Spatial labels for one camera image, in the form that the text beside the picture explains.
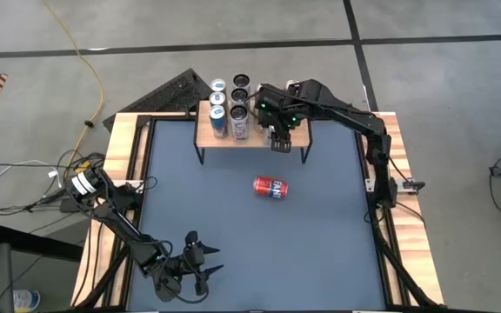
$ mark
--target small wooden table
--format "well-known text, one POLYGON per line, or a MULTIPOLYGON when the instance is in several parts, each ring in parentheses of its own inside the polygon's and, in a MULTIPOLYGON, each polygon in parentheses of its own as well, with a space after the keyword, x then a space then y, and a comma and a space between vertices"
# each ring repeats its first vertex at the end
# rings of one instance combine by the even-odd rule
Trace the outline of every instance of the small wooden table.
MULTIPOLYGON (((202 102, 202 104, 203 106, 201 106, 201 108, 204 108, 205 105, 209 105, 207 102, 202 102)), ((190 115, 193 118, 195 117, 195 113, 191 113, 190 115)), ((407 155, 405 153, 404 141, 401 137, 401 131, 397 123, 396 114, 392 112, 379 112, 377 113, 377 115, 384 119, 386 129, 392 137, 391 157, 393 158, 397 167, 401 169, 401 171, 406 176, 411 176, 410 166, 407 162, 407 155)), ((104 170, 108 173, 110 178, 115 181, 116 184, 123 183, 123 181, 127 179, 128 176, 130 176, 130 179, 135 180, 143 178, 144 157, 150 146, 148 143, 150 124, 144 123, 142 127, 137 127, 137 123, 138 126, 140 126, 141 118, 139 117, 150 116, 166 119, 186 118, 183 112, 118 113, 116 115, 113 131, 111 132, 110 144, 108 146, 108 151, 104 163, 104 170)), ((292 139, 296 141, 304 141, 304 136, 306 134, 308 134, 308 130, 305 132, 294 132, 292 134, 292 139)), ((216 142, 215 137, 202 138, 199 141, 199 143, 201 143, 202 145, 210 147, 217 145, 217 143, 214 142, 216 142)), ((373 173, 372 171, 372 167, 369 166, 369 172, 373 173)), ((398 173, 393 168, 391 168, 391 175, 398 177, 398 173)), ((417 196, 400 194, 397 196, 397 200, 400 203, 405 204, 408 207, 414 209, 416 212, 420 213, 417 196)), ((442 303, 443 298, 438 284, 438 277, 436 275, 434 263, 432 262, 431 249, 428 243, 423 223, 416 216, 413 216, 410 212, 402 210, 399 207, 392 209, 391 215, 393 218, 395 233, 397 235, 398 248, 404 267, 409 271, 411 276, 423 289, 428 297, 430 297, 437 303, 442 303)), ((384 235, 387 236, 387 225, 384 221, 381 222, 380 225, 382 227, 384 235)), ((91 234, 88 234, 86 238, 87 241, 91 240, 92 249, 90 250, 90 255, 88 255, 88 244, 84 245, 83 260, 78 269, 77 283, 73 296, 76 296, 79 289, 81 288, 81 284, 84 279, 84 272, 86 270, 89 259, 90 267, 88 270, 88 275, 86 277, 86 282, 83 285, 84 287, 81 290, 77 303, 82 302, 90 293, 94 272, 96 272, 95 277, 97 282, 110 265, 115 235, 104 226, 99 237, 100 249, 98 252, 96 252, 95 247, 98 240, 97 230, 99 226, 99 222, 92 221, 92 232, 91 234)), ((392 302, 394 302, 394 304, 401 304, 402 300, 399 295, 399 288, 395 271, 387 261, 386 265, 391 287, 392 302)), ((124 280, 124 272, 125 262, 121 265, 116 273, 109 305, 120 304, 121 290, 124 287, 124 284, 130 283, 124 280)))

